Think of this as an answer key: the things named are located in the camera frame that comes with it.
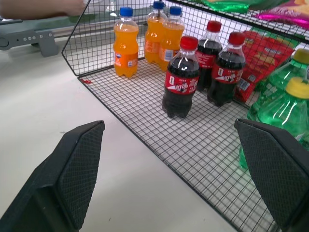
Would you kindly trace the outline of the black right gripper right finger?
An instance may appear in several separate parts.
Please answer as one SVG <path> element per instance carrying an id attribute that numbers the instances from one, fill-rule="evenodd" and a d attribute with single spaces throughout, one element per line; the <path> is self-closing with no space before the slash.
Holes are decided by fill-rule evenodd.
<path id="1" fill-rule="evenodd" d="M 309 230 L 309 152 L 286 130 L 247 119 L 234 124 L 252 180 L 283 232 Z"/>

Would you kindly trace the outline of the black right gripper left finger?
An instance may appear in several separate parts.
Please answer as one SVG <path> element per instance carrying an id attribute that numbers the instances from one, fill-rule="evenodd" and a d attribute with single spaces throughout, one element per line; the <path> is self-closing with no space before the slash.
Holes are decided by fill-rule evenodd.
<path id="1" fill-rule="evenodd" d="M 2 232 L 78 232 L 98 175 L 104 121 L 65 133 L 0 219 Z"/>

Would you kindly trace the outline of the person's bare hand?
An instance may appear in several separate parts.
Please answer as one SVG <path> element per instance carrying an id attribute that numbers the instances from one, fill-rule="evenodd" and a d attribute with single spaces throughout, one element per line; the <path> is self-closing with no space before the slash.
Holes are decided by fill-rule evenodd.
<path id="1" fill-rule="evenodd" d="M 76 16 L 85 8 L 83 0 L 1 0 L 0 15 L 5 19 L 34 20 Z"/>

